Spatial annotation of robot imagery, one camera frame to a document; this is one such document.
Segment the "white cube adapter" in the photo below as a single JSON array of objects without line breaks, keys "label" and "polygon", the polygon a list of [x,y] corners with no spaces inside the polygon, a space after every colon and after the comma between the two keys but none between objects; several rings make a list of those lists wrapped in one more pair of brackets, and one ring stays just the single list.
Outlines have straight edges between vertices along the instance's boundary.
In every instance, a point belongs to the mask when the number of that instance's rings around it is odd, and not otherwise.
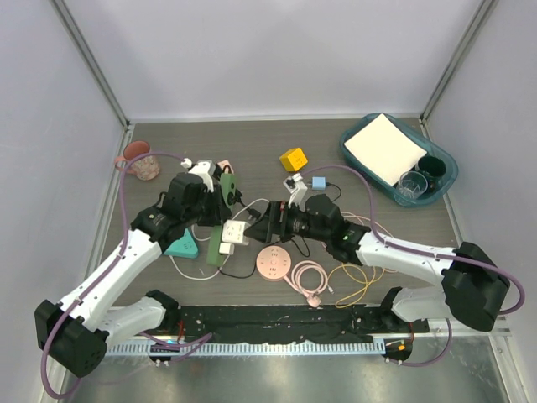
[{"label": "white cube adapter", "polygon": [[249,238],[244,232],[250,227],[250,224],[241,220],[227,220],[222,226],[221,241],[223,243],[248,246]]}]

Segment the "pink round socket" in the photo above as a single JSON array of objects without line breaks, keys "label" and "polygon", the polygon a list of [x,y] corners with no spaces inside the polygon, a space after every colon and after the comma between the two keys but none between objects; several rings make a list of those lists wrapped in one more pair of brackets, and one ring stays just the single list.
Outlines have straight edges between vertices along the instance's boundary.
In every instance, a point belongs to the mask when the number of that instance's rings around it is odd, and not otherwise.
[{"label": "pink round socket", "polygon": [[289,252],[276,245],[265,247],[258,253],[255,268],[265,280],[280,281],[291,269]]}]

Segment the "small white charger plug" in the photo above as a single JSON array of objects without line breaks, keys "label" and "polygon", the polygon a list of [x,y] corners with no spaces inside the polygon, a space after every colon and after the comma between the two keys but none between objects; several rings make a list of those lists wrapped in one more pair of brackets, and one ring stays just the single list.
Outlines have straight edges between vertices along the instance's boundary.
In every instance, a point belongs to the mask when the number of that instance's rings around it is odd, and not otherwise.
[{"label": "small white charger plug", "polygon": [[219,254],[233,255],[235,250],[235,245],[232,243],[220,243],[219,245]]}]

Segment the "peach cube socket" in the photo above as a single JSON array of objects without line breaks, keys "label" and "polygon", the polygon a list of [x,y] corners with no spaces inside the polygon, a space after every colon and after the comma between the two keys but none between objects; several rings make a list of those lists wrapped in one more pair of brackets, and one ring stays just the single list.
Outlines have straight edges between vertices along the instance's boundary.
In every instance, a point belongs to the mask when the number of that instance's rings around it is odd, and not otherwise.
[{"label": "peach cube socket", "polygon": [[221,160],[218,162],[218,166],[222,169],[223,172],[233,173],[234,170],[229,160]]}]

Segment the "teal triangular socket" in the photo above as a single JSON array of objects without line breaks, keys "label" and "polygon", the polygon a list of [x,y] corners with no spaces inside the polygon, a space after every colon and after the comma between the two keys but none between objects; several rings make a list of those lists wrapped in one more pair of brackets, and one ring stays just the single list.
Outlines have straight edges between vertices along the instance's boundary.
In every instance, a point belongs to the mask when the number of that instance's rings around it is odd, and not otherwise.
[{"label": "teal triangular socket", "polygon": [[196,259],[199,256],[199,249],[190,230],[186,229],[184,235],[164,251],[164,255],[183,259]]}]

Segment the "green power strip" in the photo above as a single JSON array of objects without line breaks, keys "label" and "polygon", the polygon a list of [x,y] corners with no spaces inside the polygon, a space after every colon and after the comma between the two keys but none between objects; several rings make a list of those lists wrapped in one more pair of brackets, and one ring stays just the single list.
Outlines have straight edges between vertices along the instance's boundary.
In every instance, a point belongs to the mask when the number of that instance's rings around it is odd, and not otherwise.
[{"label": "green power strip", "polygon": [[232,215],[232,206],[235,203],[236,180],[233,173],[223,172],[219,183],[215,186],[216,218],[211,230],[206,262],[215,267],[221,267],[225,256],[219,252],[222,239],[223,224]]}]

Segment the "light blue charger plug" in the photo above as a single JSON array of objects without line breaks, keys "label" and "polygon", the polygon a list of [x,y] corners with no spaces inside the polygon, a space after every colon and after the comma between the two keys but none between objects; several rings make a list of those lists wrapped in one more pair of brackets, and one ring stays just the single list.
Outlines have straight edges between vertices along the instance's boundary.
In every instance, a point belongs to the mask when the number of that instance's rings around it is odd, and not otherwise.
[{"label": "light blue charger plug", "polygon": [[326,178],[324,176],[313,176],[306,182],[306,185],[312,191],[324,191],[327,187]]}]

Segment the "yellow cube socket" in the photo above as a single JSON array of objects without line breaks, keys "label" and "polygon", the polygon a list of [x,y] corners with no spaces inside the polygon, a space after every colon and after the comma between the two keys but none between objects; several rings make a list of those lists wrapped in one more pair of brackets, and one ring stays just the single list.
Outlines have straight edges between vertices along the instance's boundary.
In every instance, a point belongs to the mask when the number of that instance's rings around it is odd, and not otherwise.
[{"label": "yellow cube socket", "polygon": [[302,148],[287,150],[279,157],[279,161],[287,172],[297,172],[308,164]]}]

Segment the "green charger plug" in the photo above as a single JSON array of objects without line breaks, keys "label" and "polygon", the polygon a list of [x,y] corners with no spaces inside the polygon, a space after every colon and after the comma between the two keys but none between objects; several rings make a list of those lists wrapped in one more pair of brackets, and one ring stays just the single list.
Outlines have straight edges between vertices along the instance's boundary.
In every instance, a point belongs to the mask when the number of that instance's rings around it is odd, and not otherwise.
[{"label": "green charger plug", "polygon": [[254,208],[248,208],[247,212],[248,212],[248,217],[250,219],[259,219],[261,217],[261,213]]}]

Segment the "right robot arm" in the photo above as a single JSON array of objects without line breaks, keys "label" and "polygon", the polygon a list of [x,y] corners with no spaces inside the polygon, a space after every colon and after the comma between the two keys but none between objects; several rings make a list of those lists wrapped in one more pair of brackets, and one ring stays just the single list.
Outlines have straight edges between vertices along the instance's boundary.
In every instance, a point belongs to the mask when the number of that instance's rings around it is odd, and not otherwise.
[{"label": "right robot arm", "polygon": [[305,208],[272,201],[245,236],[261,243],[293,237],[322,242],[326,252],[344,264],[395,270],[428,283],[420,290],[401,288],[383,306],[378,319],[396,332],[408,322],[429,318],[455,319],[480,332],[493,329],[510,287],[506,275],[472,243],[457,249],[411,243],[380,233],[343,217],[325,195],[310,197]]}]

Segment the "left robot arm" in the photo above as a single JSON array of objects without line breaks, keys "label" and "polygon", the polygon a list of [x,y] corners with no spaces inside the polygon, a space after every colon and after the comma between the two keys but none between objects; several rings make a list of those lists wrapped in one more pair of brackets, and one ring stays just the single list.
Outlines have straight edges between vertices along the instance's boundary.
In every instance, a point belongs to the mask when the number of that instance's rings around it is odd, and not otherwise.
[{"label": "left robot arm", "polygon": [[42,301],[34,311],[43,360],[54,359],[78,378],[86,377],[111,346],[155,329],[171,334],[179,304],[153,290],[113,314],[109,308],[135,278],[193,224],[219,227],[231,216],[234,192],[228,174],[179,173],[157,203],[143,209],[100,266],[60,301]]}]

